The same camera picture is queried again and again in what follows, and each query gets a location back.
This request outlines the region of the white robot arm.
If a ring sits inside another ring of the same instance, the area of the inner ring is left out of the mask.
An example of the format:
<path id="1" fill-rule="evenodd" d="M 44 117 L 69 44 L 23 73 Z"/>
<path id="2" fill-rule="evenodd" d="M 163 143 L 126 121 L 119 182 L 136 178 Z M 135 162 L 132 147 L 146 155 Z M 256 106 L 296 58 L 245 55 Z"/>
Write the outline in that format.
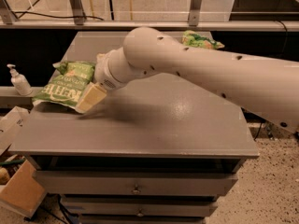
<path id="1" fill-rule="evenodd" d="M 158 73 L 181 77 L 291 133 L 299 131 L 297 62 L 188 47 L 149 27 L 135 28 L 121 48 L 97 60 L 76 111 L 86 113 L 109 91 Z"/>

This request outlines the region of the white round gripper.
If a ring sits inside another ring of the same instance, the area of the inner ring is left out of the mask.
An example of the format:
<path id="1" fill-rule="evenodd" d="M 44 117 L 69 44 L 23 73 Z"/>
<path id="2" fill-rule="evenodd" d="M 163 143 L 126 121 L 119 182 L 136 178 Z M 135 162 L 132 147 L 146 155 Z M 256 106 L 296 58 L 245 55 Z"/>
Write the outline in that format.
<path id="1" fill-rule="evenodd" d="M 123 48 L 113 49 L 106 54 L 98 54 L 93 75 L 93 81 L 96 83 L 91 82 L 86 87 L 75 110 L 81 114 L 86 113 L 107 96 L 106 90 L 118 90 L 129 82 L 146 76 L 145 70 L 135 68 L 128 63 Z"/>

